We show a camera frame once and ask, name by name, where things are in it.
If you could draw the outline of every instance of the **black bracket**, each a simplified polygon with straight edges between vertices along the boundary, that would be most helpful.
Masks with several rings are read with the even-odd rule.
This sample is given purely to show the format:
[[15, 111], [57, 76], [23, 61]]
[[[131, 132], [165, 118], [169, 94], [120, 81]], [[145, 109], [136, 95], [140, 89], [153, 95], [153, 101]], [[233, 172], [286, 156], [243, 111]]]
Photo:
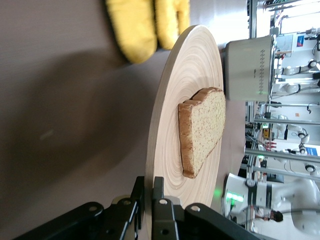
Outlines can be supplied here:
[[[110, 207], [81, 205], [16, 240], [137, 240], [145, 212], [144, 177], [132, 193]], [[152, 194], [152, 240], [258, 240], [235, 222], [201, 203], [185, 209], [164, 197], [164, 178], [155, 177]]]

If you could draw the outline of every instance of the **yellow glove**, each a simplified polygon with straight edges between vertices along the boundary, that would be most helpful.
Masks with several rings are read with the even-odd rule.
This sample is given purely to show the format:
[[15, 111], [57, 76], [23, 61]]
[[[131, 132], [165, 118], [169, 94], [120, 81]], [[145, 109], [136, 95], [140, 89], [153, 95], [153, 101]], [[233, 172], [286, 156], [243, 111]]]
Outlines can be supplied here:
[[189, 0], [155, 0], [155, 16], [159, 43], [171, 50], [190, 25]]
[[133, 64], [149, 59], [157, 50], [153, 0], [106, 0], [116, 41]]

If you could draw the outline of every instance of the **white container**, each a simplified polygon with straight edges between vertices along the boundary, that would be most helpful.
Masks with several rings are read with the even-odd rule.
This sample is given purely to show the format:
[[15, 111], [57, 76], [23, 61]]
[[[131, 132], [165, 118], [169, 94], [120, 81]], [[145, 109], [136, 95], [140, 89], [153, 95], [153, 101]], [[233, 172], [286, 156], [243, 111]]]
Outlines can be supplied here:
[[275, 38], [231, 41], [225, 48], [225, 89], [229, 100], [270, 100], [274, 72]]

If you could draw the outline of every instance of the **wooden plate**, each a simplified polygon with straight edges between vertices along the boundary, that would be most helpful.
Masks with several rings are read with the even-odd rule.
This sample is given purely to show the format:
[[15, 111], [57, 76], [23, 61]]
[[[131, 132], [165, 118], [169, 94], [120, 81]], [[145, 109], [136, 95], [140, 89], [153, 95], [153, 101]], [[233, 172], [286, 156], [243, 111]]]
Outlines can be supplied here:
[[207, 87], [224, 88], [219, 49], [205, 26], [191, 26], [178, 38], [168, 57], [153, 107], [145, 173], [147, 223], [155, 176], [164, 177], [164, 194], [178, 197], [183, 207], [191, 203], [211, 204], [221, 140], [198, 176], [186, 178], [183, 176], [178, 125], [178, 104]]

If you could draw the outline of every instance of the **toast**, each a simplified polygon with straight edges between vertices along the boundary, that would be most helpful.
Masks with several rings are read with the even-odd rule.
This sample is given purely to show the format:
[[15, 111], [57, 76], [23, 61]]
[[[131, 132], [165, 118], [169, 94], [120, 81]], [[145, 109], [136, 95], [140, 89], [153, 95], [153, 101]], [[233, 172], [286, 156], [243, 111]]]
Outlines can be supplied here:
[[226, 98], [220, 88], [201, 89], [178, 104], [183, 175], [194, 179], [223, 135]]

